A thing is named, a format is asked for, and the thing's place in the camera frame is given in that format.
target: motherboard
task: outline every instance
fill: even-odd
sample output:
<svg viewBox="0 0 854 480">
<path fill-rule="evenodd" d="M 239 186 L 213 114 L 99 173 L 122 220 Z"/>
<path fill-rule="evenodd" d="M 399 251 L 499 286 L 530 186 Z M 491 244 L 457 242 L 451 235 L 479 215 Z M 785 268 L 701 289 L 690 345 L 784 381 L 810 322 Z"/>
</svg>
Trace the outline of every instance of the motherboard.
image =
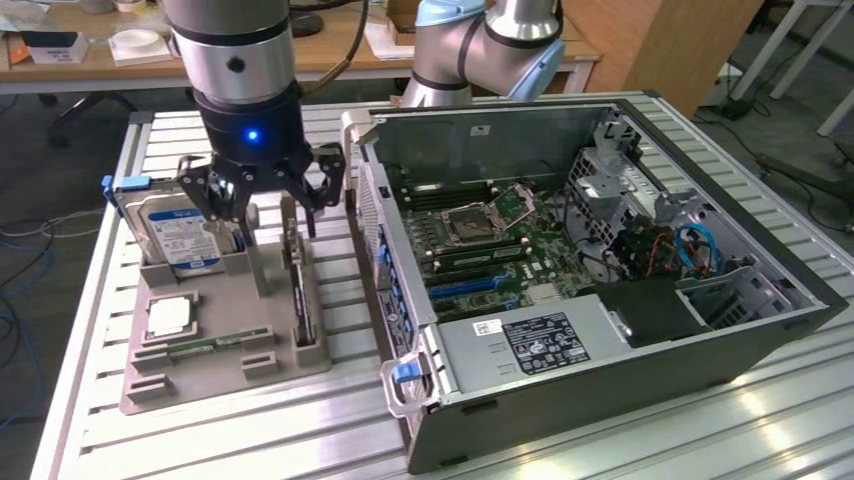
<svg viewBox="0 0 854 480">
<path fill-rule="evenodd" d="M 527 185 L 405 193 L 405 226 L 439 322 L 573 298 L 594 284 L 553 207 Z"/>
</svg>

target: blue led light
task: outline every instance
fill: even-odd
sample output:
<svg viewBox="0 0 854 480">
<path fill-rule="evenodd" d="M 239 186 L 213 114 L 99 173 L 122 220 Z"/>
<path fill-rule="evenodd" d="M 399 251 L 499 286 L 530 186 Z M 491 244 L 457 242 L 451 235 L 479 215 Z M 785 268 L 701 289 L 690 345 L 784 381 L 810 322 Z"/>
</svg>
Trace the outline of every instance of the blue led light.
<svg viewBox="0 0 854 480">
<path fill-rule="evenodd" d="M 258 143 L 262 140 L 262 133 L 254 128 L 246 131 L 246 141 L 250 143 Z"/>
</svg>

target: wooden desk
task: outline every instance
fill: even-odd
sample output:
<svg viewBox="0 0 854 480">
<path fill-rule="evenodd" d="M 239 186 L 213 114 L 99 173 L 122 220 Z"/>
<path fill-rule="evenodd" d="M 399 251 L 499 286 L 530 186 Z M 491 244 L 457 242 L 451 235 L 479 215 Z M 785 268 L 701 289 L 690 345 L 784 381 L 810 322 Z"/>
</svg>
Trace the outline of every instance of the wooden desk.
<svg viewBox="0 0 854 480">
<path fill-rule="evenodd" d="M 321 78 L 343 58 L 353 43 L 359 12 L 359 5 L 321 12 L 326 22 L 323 31 L 311 37 L 294 40 L 301 81 Z M 106 39 L 116 32 L 118 25 L 136 20 L 135 15 L 118 12 L 88 15 L 75 4 L 54 5 L 48 15 L 64 29 L 83 32 L 99 41 L 91 45 L 86 61 L 80 64 L 36 65 L 32 60 L 27 60 L 8 66 L 8 42 L 15 41 L 18 36 L 4 38 L 0 41 L 0 94 L 136 90 L 190 85 L 180 60 L 132 67 L 114 65 Z M 377 22 L 383 21 L 382 9 L 373 9 L 371 17 Z M 567 25 L 565 40 L 567 48 L 561 71 L 571 74 L 563 89 L 581 92 L 587 83 L 593 62 L 599 59 L 599 52 L 583 41 L 571 25 Z M 409 77 L 411 68 L 411 60 L 379 60 L 365 40 L 353 64 L 339 78 Z"/>
</svg>

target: red cable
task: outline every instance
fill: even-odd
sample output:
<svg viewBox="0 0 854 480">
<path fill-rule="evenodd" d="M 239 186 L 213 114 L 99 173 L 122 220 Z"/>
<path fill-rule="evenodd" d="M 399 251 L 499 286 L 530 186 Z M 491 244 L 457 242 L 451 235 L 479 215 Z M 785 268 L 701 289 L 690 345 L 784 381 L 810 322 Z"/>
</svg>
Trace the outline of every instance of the red cable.
<svg viewBox="0 0 854 480">
<path fill-rule="evenodd" d="M 668 236 L 666 233 L 660 233 L 656 237 L 656 243 L 653 243 L 653 253 L 650 254 L 650 267 L 646 269 L 646 276 L 653 275 L 653 264 L 656 263 L 656 253 L 658 252 L 658 242 Z"/>
</svg>

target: slotted metal table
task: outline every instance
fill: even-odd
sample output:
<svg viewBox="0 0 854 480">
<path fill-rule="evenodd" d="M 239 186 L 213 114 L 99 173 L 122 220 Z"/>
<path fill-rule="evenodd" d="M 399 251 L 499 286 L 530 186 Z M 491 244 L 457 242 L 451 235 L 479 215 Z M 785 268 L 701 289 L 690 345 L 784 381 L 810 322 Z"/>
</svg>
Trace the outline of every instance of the slotted metal table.
<svg viewBox="0 0 854 480">
<path fill-rule="evenodd" d="M 845 251 L 666 102 L 623 95 L 838 293 L 854 298 L 854 260 Z M 346 110 L 385 106 L 306 107 L 310 142 L 321 145 L 341 139 Z M 116 174 L 168 175 L 182 155 L 209 150 L 196 112 L 138 115 Z M 664 158 L 648 154 L 644 162 L 668 187 L 686 183 Z M 273 241 L 282 231 L 278 194 L 259 195 L 254 201 L 261 207 L 259 241 Z M 313 246 L 333 370 L 124 416 L 116 404 L 140 250 L 114 209 L 107 209 L 34 478 L 410 478 L 398 422 L 386 411 L 381 390 L 377 344 L 343 207 L 319 220 Z M 849 309 L 729 385 L 418 479 L 770 479 L 809 474 L 838 478 L 854 472 L 852 412 Z"/>
</svg>

